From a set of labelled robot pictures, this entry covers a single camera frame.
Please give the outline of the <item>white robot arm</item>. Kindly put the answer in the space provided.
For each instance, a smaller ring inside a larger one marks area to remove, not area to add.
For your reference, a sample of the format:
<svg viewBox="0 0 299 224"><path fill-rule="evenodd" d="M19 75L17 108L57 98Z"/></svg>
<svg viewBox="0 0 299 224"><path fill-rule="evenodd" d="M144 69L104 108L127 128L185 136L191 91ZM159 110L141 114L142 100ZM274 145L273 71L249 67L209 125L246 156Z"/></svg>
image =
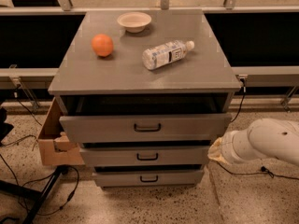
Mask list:
<svg viewBox="0 0 299 224"><path fill-rule="evenodd" d="M207 156L226 164L277 159L299 166L299 122L257 119L245 130L227 132L218 138Z"/></svg>

